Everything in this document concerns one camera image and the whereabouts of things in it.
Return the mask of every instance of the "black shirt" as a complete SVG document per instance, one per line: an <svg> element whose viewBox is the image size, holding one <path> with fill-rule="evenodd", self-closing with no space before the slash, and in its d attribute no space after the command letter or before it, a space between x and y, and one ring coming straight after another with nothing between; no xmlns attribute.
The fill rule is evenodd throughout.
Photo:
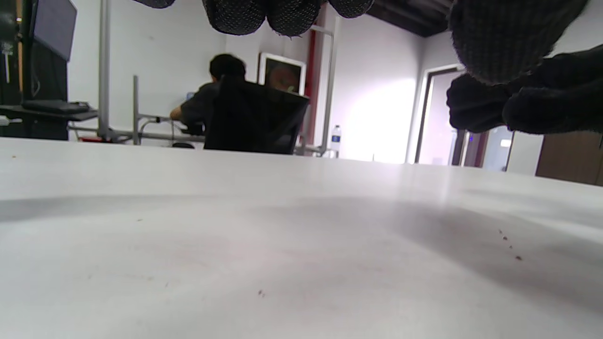
<svg viewBox="0 0 603 339"><path fill-rule="evenodd" d="M208 83L199 88L197 93L180 105L181 121L187 126L205 125L207 130L212 122L213 101L218 96L219 83Z"/></svg>

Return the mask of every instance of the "ceiling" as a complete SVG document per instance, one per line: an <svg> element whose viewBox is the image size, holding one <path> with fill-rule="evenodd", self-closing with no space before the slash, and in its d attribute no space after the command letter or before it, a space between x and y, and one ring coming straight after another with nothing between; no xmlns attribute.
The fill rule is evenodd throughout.
<svg viewBox="0 0 603 339"><path fill-rule="evenodd" d="M375 0L368 14L422 37L447 28L453 0Z"/></svg>

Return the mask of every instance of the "person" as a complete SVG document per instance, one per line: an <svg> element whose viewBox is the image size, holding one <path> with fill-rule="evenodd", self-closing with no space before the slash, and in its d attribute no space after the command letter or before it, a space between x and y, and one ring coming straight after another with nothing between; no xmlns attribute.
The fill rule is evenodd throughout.
<svg viewBox="0 0 603 339"><path fill-rule="evenodd" d="M245 73L245 63L241 59L231 54L216 55L209 63L212 82L201 86L192 98L173 109L169 117L189 128L202 124L204 131L207 130L213 117L213 101L218 96L219 80L225 75L244 79Z"/></svg>
<svg viewBox="0 0 603 339"><path fill-rule="evenodd" d="M135 1L154 8L174 2ZM267 20L277 33L298 36L310 29L327 0L202 2L211 26L219 32L251 34ZM353 18L366 13L374 0L328 3L342 17ZM481 131L507 125L510 130L535 134L603 132L601 47L547 58L568 26L584 13L589 0L449 3L452 45L467 71L448 91L454 127ZM579 71L569 74L564 71L567 68Z"/></svg>

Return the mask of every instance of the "keyboard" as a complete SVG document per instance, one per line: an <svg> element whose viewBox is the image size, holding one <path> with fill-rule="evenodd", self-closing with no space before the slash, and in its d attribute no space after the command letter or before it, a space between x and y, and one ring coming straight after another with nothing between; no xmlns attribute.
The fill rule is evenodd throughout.
<svg viewBox="0 0 603 339"><path fill-rule="evenodd" d="M75 114L90 111L88 103L69 103L63 100L27 100L21 106L28 110L58 114Z"/></svg>

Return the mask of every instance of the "desk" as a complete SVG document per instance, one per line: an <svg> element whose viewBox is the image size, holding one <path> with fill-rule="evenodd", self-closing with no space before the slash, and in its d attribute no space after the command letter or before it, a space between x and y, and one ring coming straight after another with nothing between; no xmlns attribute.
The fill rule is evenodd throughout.
<svg viewBox="0 0 603 339"><path fill-rule="evenodd" d="M2 338L603 331L603 188L23 139L0 163Z"/></svg>
<svg viewBox="0 0 603 339"><path fill-rule="evenodd" d="M22 123L0 128L0 136L14 138L68 140L68 121L86 121L98 116L96 110L84 113L58 114L24 109L21 106L0 105L0 115L21 118Z"/></svg>

